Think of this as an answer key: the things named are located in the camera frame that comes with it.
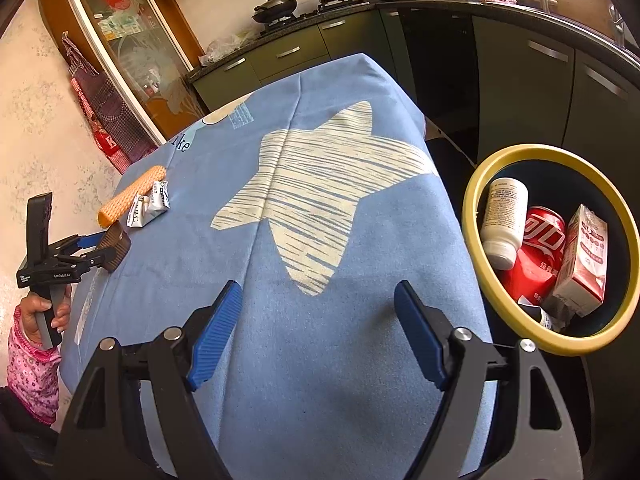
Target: white star pattern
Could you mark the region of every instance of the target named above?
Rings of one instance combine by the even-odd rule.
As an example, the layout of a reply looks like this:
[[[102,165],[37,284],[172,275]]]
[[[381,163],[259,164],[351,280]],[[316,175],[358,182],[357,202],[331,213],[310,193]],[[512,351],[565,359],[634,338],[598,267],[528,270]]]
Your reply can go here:
[[[267,218],[291,279],[305,294],[320,294],[340,265],[358,201],[414,176],[437,174],[422,150],[374,136],[371,127],[371,105],[362,101],[315,130],[265,135],[258,172],[211,227]]]

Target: kitchen floor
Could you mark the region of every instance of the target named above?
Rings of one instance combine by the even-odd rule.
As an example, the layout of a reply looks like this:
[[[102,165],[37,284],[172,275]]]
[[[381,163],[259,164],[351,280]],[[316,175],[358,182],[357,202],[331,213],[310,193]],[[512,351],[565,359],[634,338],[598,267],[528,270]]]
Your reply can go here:
[[[47,33],[38,0],[25,0],[0,39],[0,386],[6,341],[25,255],[29,197],[53,192],[55,241],[99,230],[96,213],[119,174],[99,151],[68,82],[66,62]]]

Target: coca-cola can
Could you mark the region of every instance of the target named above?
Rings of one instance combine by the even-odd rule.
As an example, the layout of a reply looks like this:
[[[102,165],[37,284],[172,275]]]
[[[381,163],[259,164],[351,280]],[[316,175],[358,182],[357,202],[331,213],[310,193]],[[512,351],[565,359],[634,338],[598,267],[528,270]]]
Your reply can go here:
[[[551,292],[562,266],[565,238],[564,220],[558,213],[538,205],[529,208],[516,263],[500,275],[517,303],[539,306]]]
[[[552,261],[548,265],[551,264],[556,276],[562,266],[565,238],[564,220],[558,213],[541,205],[529,208],[522,244],[536,247],[547,257],[551,257]]]

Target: hand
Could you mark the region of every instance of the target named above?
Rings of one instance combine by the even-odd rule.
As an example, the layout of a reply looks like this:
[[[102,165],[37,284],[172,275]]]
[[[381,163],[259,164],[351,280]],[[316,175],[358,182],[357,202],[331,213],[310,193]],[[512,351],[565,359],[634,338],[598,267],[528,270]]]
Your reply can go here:
[[[44,312],[51,308],[51,302],[38,296],[35,292],[30,292],[20,302],[20,316],[22,326],[26,336],[34,343],[40,344],[40,330],[36,322],[36,312]],[[69,314],[71,313],[71,285],[65,288],[65,297],[58,306],[56,317],[51,321],[51,327],[57,328],[62,333],[69,324]]]

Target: white pill bottle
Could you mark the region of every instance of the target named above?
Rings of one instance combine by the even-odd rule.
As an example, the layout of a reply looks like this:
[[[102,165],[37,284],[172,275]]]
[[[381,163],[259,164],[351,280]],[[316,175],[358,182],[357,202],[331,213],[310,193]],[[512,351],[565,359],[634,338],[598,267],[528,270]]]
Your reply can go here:
[[[510,270],[522,246],[529,191],[514,178],[497,178],[489,186],[480,239],[496,270]]]

